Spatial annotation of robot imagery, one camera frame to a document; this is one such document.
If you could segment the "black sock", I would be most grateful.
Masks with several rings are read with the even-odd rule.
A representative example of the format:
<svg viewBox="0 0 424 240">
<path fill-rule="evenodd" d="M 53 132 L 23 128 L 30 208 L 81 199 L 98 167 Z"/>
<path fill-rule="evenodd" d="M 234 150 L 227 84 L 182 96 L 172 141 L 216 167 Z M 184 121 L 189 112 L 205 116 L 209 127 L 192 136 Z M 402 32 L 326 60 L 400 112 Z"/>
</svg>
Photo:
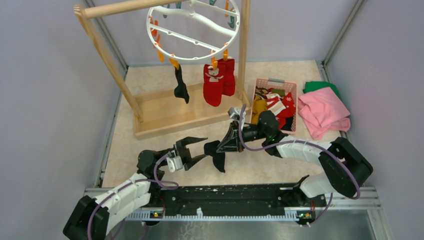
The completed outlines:
<svg viewBox="0 0 424 240">
<path fill-rule="evenodd" d="M 218 145 L 220 143 L 221 142 L 219 140 L 208 142 L 203 146 L 203 150 L 205 155 L 212 157 L 212 163 L 214 167 L 220 173 L 225 173 L 226 154 L 224 152 L 217 152 Z"/>
<path fill-rule="evenodd" d="M 176 98 L 184 99 L 185 103 L 188 104 L 190 101 L 190 96 L 187 90 L 187 86 L 183 80 L 182 67 L 180 65 L 178 67 L 175 67 L 174 73 L 177 81 L 177 86 L 174 89 L 174 96 Z"/>
</svg>

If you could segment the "white round clip hanger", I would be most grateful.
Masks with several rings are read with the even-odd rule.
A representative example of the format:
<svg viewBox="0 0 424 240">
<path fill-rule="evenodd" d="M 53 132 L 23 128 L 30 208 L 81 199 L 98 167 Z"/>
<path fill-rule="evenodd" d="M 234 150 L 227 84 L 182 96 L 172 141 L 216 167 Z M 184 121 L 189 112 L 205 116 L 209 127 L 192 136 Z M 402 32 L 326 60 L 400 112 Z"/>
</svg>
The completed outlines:
<svg viewBox="0 0 424 240">
<path fill-rule="evenodd" d="M 146 29 L 160 62 L 213 64 L 236 41 L 240 20 L 234 0 L 188 0 L 149 8 Z"/>
</svg>

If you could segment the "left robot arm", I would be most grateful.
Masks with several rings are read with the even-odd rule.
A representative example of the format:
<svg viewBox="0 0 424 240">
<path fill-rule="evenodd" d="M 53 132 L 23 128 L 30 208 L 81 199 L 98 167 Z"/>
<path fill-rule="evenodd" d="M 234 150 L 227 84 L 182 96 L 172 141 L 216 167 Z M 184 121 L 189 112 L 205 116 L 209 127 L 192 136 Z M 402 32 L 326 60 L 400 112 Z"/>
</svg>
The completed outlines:
<svg viewBox="0 0 424 240">
<path fill-rule="evenodd" d="M 167 166 L 171 173 L 189 170 L 205 155 L 192 157 L 187 145 L 204 140 L 188 136 L 171 148 L 141 151 L 137 171 L 129 179 L 105 193 L 95 197 L 85 195 L 78 201 L 63 234 L 70 240 L 104 240 L 111 229 L 136 209 L 145 205 L 156 206 L 160 202 L 161 189 L 176 190 L 179 187 L 174 181 L 163 180 L 165 173 L 159 168 Z"/>
</svg>

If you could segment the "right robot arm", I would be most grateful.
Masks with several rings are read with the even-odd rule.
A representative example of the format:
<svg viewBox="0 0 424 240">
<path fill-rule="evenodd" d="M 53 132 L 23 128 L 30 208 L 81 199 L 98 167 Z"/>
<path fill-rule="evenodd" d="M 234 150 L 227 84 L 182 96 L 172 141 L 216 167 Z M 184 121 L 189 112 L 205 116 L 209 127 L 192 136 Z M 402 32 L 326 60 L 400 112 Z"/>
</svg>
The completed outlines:
<svg viewBox="0 0 424 240">
<path fill-rule="evenodd" d="M 245 122 L 245 111 L 231 107 L 227 134 L 217 145 L 216 152 L 242 152 L 248 142 L 262 140 L 256 151 L 265 151 L 278 158 L 294 158 L 320 166 L 323 172 L 307 175 L 298 181 L 293 200 L 299 206 L 307 206 L 314 197 L 339 193 L 344 197 L 358 199 L 360 186 L 373 173 L 372 165 L 344 137 L 333 141 L 313 141 L 293 137 L 279 129 L 279 122 L 270 111 L 259 115 L 257 124 Z"/>
</svg>

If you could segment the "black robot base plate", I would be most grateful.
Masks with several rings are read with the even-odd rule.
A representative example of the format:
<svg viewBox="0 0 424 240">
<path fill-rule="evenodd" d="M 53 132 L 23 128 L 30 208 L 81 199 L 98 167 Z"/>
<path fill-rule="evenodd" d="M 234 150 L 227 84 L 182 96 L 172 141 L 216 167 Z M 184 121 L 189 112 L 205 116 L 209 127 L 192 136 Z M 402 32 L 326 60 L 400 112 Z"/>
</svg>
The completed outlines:
<svg viewBox="0 0 424 240">
<path fill-rule="evenodd" d="M 314 219 L 315 209 L 327 205 L 326 197 L 308 198 L 296 183 L 181 186 L 153 192 L 140 210 L 154 217 L 194 216 L 282 216 L 297 211 L 299 219 Z"/>
</svg>

